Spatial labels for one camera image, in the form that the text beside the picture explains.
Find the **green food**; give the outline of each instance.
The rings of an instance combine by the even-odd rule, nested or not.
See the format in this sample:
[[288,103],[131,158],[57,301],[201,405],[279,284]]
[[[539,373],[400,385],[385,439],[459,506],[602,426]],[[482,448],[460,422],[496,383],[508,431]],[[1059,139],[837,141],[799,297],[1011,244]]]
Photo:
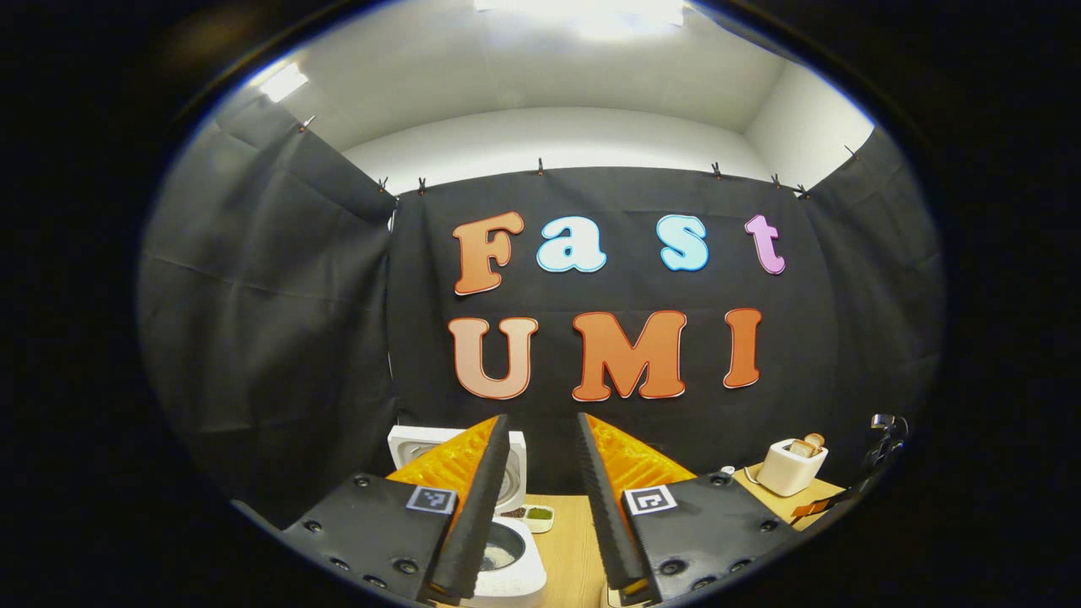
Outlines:
[[551,512],[545,508],[531,508],[525,514],[526,519],[551,519]]

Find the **black curtain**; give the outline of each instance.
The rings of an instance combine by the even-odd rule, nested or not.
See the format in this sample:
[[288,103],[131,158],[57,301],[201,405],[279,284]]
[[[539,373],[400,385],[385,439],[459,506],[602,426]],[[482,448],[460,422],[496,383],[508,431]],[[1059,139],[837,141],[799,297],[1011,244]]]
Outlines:
[[291,523],[386,451],[395,200],[254,91],[177,157],[146,227],[139,336],[170,422],[229,498]]
[[[525,432],[529,489],[580,492],[571,449],[574,413],[587,411],[651,444],[693,471],[760,462],[770,444],[822,433],[830,448],[820,476],[853,483],[876,412],[911,414],[937,362],[943,285],[937,242],[916,182],[896,146],[872,134],[813,188],[809,200],[772,183],[665,169],[587,168],[494,175],[401,196],[391,244],[388,336],[403,422],[464,427],[497,413]],[[458,296],[461,224],[516,211],[511,259],[496,289]],[[706,226],[709,262],[671,272],[655,228],[667,214]],[[765,215],[786,260],[780,275],[760,266],[744,224]],[[535,260],[540,228],[582,215],[597,223],[605,265],[549,273]],[[728,389],[732,338],[724,315],[751,307],[760,380]],[[578,402],[580,313],[610,312],[633,341],[656,310],[688,316],[681,340],[683,395]],[[538,321],[529,388],[509,400],[477,397],[454,372],[448,322],[477,317],[488,375],[507,370],[501,319]]]

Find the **light blue letter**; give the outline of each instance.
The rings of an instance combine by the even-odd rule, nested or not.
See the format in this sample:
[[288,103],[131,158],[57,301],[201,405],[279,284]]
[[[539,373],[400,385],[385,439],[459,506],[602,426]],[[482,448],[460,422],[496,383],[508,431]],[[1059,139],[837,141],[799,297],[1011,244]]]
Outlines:
[[[561,237],[563,232],[570,234]],[[601,230],[587,217],[552,220],[540,229],[540,236],[549,240],[537,250],[537,264],[549,273],[565,273],[571,268],[595,273],[608,261],[601,251]]]
[[668,247],[660,260],[670,270],[697,270],[709,261],[706,226],[693,215],[665,215],[657,222],[657,237]]

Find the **white wall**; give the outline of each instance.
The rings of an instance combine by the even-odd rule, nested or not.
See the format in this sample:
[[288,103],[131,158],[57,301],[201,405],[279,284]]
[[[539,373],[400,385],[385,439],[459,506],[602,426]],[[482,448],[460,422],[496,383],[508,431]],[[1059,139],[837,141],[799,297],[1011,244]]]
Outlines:
[[343,153],[387,191],[484,175],[545,169],[657,167],[721,171],[769,181],[770,171],[738,134],[640,111],[551,107],[493,111],[431,122]]
[[873,127],[829,83],[788,62],[746,135],[782,184],[811,188],[849,159],[844,146],[859,149]]

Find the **white ceiling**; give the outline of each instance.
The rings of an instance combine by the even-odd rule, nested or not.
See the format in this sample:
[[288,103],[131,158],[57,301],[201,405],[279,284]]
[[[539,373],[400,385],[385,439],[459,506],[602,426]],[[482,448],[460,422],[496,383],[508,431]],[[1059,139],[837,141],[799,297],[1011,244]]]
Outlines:
[[459,116],[528,107],[648,111],[743,133],[785,60],[688,5],[683,26],[597,41],[472,0],[403,0],[295,52],[280,102],[337,150]]

